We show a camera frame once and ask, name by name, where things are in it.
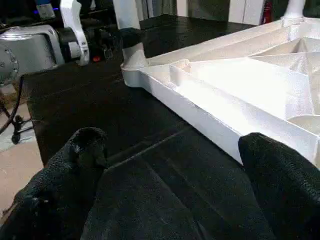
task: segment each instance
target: black fabric gripper pad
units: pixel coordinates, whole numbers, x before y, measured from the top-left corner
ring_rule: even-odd
[[[106,154],[102,130],[79,129],[16,194],[15,208],[0,228],[0,239],[80,239]]]
[[[320,171],[261,133],[238,142],[255,197],[279,239],[320,239]]]
[[[143,32],[133,27],[123,28],[119,30],[122,37],[122,48],[131,48],[142,42]]]

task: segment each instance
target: blue light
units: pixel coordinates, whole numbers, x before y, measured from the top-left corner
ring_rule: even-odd
[[[58,10],[59,10],[58,7],[54,7],[54,8],[53,8],[53,11],[58,11]],[[34,13],[34,14],[38,14],[39,12],[38,12],[38,10],[34,10],[33,13]]]

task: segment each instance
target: red object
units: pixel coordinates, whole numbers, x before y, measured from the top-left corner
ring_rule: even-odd
[[[94,56],[92,58],[92,60],[96,63],[96,62],[99,62],[101,60],[101,57],[100,56]]]
[[[267,1],[264,5],[262,24],[268,24],[271,22],[272,22],[272,2]]]

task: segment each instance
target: floor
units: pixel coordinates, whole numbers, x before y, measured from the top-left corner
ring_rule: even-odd
[[[26,104],[19,107],[18,114],[24,119],[30,117]],[[1,113],[0,126],[6,120],[7,117]],[[35,133],[26,132],[21,136],[21,143],[13,145],[12,132],[13,128],[10,126],[0,135],[0,217],[2,211],[12,204],[17,191],[43,167]]]

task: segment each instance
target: black table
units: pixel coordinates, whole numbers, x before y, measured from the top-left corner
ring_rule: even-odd
[[[250,27],[169,15],[141,23],[147,57]],[[116,167],[101,180],[86,239],[271,239],[243,168],[148,92],[125,86],[121,62],[119,51],[107,63],[25,78],[44,164],[79,128],[108,135]]]

